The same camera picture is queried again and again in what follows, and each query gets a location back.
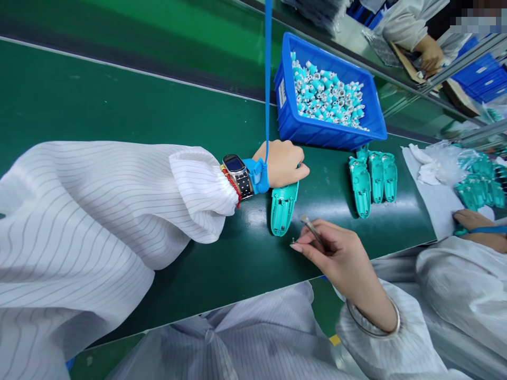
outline blue plastic bin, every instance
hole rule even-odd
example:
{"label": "blue plastic bin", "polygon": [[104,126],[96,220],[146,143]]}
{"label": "blue plastic bin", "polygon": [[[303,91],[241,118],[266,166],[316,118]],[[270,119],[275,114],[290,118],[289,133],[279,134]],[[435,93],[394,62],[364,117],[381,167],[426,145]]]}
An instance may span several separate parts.
{"label": "blue plastic bin", "polygon": [[[296,87],[292,71],[290,52],[295,51],[301,66],[312,62],[319,70],[330,70],[338,74],[345,83],[364,83],[362,88],[365,105],[360,124],[370,131],[362,131],[332,124],[323,120],[300,116],[296,106]],[[283,140],[298,143],[354,150],[373,140],[386,140],[386,123],[380,109],[377,88],[373,76],[366,70],[346,62],[294,34],[285,33],[281,47],[281,62],[275,75],[275,92],[278,108],[278,131]]]}
{"label": "blue plastic bin", "polygon": [[[478,44],[475,37],[469,39],[459,55],[463,55]],[[505,94],[507,72],[500,67],[491,54],[485,54],[453,76],[463,90],[478,102],[490,102]]]}

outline smartwatch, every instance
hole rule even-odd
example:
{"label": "smartwatch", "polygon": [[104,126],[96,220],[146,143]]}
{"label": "smartwatch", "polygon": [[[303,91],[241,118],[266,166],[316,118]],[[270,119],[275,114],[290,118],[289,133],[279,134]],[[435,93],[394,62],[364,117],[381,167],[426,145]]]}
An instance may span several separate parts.
{"label": "smartwatch", "polygon": [[241,192],[241,199],[247,199],[253,196],[254,187],[248,175],[248,170],[245,163],[237,155],[226,155],[223,160],[223,165],[226,167],[229,175],[234,178],[238,184],[238,190]]}

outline red bracelet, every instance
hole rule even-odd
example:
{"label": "red bracelet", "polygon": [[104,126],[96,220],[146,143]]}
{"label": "red bracelet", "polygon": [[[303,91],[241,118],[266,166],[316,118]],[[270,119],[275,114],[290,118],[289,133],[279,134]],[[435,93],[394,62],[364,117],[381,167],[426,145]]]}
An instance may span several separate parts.
{"label": "red bracelet", "polygon": [[225,167],[220,167],[220,168],[222,169],[222,172],[226,175],[226,177],[229,180],[229,182],[231,183],[232,187],[234,187],[234,190],[236,190],[236,194],[238,194],[238,204],[237,204],[236,207],[239,208],[239,203],[241,202],[241,193],[239,192],[238,187],[236,186],[236,184],[232,180],[232,178],[229,175],[229,173],[227,173],[227,169],[225,169]]}

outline black watch strap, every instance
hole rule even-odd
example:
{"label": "black watch strap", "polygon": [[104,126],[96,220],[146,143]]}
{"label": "black watch strap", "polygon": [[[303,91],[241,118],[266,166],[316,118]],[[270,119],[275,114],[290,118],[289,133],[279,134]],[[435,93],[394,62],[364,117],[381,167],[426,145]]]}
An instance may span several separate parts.
{"label": "black watch strap", "polygon": [[252,191],[252,187],[250,185],[250,177],[248,173],[234,176],[234,179],[238,184],[238,190],[241,193],[241,199],[246,199],[253,196],[254,192]]}

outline bracelet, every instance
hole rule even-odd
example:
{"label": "bracelet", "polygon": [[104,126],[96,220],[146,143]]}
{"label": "bracelet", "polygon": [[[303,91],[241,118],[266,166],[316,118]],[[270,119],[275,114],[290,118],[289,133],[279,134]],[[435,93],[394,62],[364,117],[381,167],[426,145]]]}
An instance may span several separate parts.
{"label": "bracelet", "polygon": [[231,185],[234,188],[234,190],[236,190],[236,194],[238,194],[238,204],[236,205],[236,208],[239,208],[239,203],[241,202],[241,193],[239,192],[238,187],[236,186],[236,184],[232,180],[232,178],[229,175],[229,173],[227,173],[226,167],[222,165],[222,166],[220,166],[220,169],[222,169],[222,172],[226,175],[226,178],[229,180],[229,182],[231,183]]}
{"label": "bracelet", "polygon": [[400,330],[400,312],[398,310],[398,307],[396,306],[396,304],[394,303],[394,301],[391,299],[391,297],[389,297],[389,295],[387,294],[387,298],[389,298],[389,301],[391,301],[392,303],[392,306],[394,307],[395,309],[395,312],[396,312],[396,328],[390,332],[390,333],[386,333],[386,335],[381,335],[381,334],[375,334],[374,332],[371,332],[369,331],[368,329],[364,328],[355,318],[354,318],[354,314],[352,313],[352,310],[350,309],[350,306],[351,306],[351,302],[349,300],[347,300],[346,304],[347,304],[347,308],[349,310],[349,313],[353,319],[353,321],[355,322],[355,324],[359,327],[359,329],[361,331],[363,331],[363,333],[365,333],[366,335],[369,335],[371,336],[372,338],[376,338],[376,339],[386,339],[386,338],[389,338],[391,337],[392,335],[396,334],[399,330]]}

